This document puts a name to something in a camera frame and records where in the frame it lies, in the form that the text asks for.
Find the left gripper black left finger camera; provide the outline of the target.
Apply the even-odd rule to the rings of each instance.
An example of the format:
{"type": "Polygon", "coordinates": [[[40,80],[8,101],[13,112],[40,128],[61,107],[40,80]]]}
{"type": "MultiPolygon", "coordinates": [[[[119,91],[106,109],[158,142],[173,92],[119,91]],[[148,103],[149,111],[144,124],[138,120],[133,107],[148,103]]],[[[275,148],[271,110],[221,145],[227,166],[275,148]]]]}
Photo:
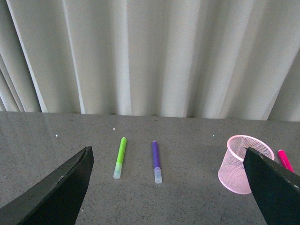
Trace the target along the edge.
{"type": "Polygon", "coordinates": [[[0,209],[2,225],[73,225],[94,164],[92,147],[76,153],[28,191],[0,209]]]}

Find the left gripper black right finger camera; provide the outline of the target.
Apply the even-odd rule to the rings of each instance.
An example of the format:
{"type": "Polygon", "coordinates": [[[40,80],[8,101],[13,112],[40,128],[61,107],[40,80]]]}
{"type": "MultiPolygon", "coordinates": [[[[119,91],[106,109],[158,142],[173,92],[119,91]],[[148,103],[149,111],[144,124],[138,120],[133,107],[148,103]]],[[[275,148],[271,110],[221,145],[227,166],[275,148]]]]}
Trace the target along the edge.
{"type": "Polygon", "coordinates": [[[251,147],[246,148],[243,165],[266,223],[298,225],[300,177],[251,147]]]}

